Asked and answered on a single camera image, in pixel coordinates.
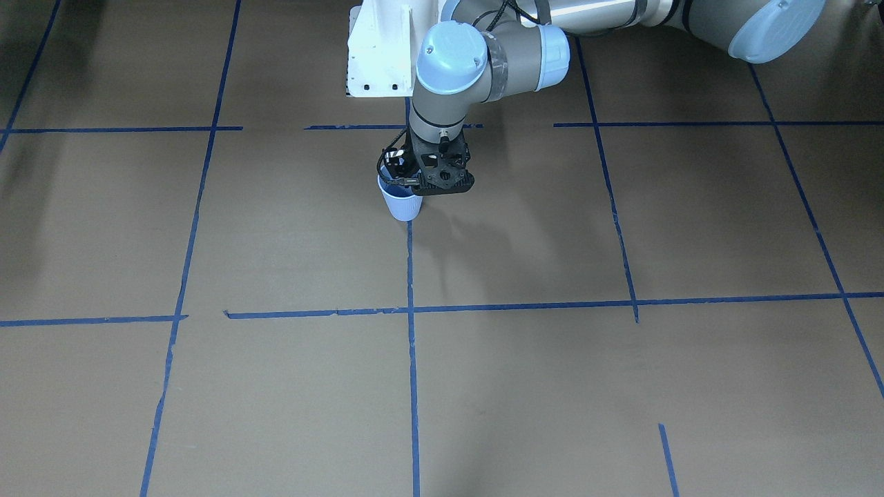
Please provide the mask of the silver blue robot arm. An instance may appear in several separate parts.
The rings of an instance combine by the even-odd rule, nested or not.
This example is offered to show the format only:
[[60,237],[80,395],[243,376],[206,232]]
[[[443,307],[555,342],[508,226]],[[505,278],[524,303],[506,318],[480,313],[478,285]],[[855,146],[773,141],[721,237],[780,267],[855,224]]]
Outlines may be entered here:
[[763,64],[782,56],[820,18],[823,1],[448,1],[422,37],[404,144],[378,160],[383,182],[417,195],[468,190],[462,133],[471,105],[537,92],[565,78],[569,35],[629,26],[673,26]]

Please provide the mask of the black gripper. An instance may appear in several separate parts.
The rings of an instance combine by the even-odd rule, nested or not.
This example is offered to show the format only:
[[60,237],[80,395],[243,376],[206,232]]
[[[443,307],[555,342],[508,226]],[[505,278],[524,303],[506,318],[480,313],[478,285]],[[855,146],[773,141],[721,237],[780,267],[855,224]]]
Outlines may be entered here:
[[405,137],[400,148],[396,147],[398,138],[384,148],[385,181],[442,182],[443,138],[433,144],[420,137]]

